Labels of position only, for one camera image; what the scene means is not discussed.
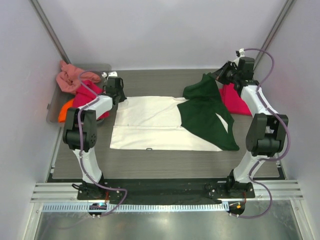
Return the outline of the white and green t shirt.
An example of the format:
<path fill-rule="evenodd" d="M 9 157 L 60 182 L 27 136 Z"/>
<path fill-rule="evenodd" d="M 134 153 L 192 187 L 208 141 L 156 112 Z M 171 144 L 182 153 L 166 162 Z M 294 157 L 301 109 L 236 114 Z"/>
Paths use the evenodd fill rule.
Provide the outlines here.
<path fill-rule="evenodd" d="M 110 148 L 116 150 L 239 151 L 234 119 L 216 74 L 184 88 L 182 97 L 135 96 L 116 111 Z"/>

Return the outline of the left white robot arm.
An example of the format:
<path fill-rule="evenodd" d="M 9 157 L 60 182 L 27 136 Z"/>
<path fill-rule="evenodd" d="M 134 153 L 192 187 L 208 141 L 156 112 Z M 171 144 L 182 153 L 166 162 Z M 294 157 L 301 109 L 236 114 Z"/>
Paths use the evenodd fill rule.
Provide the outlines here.
<path fill-rule="evenodd" d="M 111 188 L 105 185 L 104 175 L 95 153 L 98 121 L 105 113 L 127 98 L 124 93 L 124 81 L 116 71 L 101 73 L 104 78 L 101 93 L 96 93 L 83 82 L 82 76 L 88 72 L 86 70 L 80 73 L 78 80 L 82 87 L 93 94 L 93 99 L 79 107 L 71 107 L 67 110 L 62 140 L 77 157 L 82 172 L 81 184 L 72 185 L 78 190 L 77 198 L 101 200 L 107 192 L 111 191 Z"/>

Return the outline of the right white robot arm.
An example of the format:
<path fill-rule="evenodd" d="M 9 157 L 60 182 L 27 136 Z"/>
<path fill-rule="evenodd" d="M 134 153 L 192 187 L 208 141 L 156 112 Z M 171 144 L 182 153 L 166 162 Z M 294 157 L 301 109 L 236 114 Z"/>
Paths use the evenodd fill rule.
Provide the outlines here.
<path fill-rule="evenodd" d="M 266 162 L 283 159 L 291 145 L 289 118 L 279 114 L 264 96 L 262 82 L 254 79 L 255 59 L 246 56 L 246 52 L 246 48 L 237 50 L 237 58 L 226 62 L 215 78 L 223 85 L 233 84 L 252 115 L 245 138 L 246 153 L 226 182 L 217 187 L 231 198 L 253 193 L 253 177 L 258 169 Z"/>

